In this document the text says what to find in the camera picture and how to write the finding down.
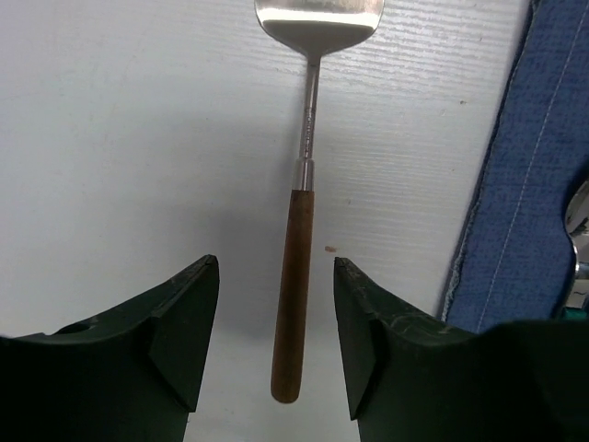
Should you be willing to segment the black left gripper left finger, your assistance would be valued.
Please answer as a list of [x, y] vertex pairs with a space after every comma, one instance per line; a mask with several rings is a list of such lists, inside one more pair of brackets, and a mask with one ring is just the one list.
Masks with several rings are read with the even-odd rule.
[[214, 325], [219, 263], [52, 334], [1, 341], [5, 441], [180, 441], [196, 410]]

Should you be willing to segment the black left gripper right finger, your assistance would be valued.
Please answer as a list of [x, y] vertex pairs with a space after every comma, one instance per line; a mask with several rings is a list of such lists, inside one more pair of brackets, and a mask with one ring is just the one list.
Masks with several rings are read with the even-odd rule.
[[346, 258], [333, 293], [351, 418], [363, 441], [584, 441], [588, 325], [519, 320], [475, 334]]

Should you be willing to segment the spatula with wooden handle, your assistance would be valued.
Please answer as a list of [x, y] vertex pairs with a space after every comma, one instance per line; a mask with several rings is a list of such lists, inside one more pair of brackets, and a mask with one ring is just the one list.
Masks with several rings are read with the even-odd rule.
[[372, 37], [384, 9], [382, 1], [257, 1], [254, 4], [263, 31], [306, 59], [300, 144], [289, 199], [271, 362], [271, 395], [281, 404], [296, 402], [302, 384], [321, 61]]

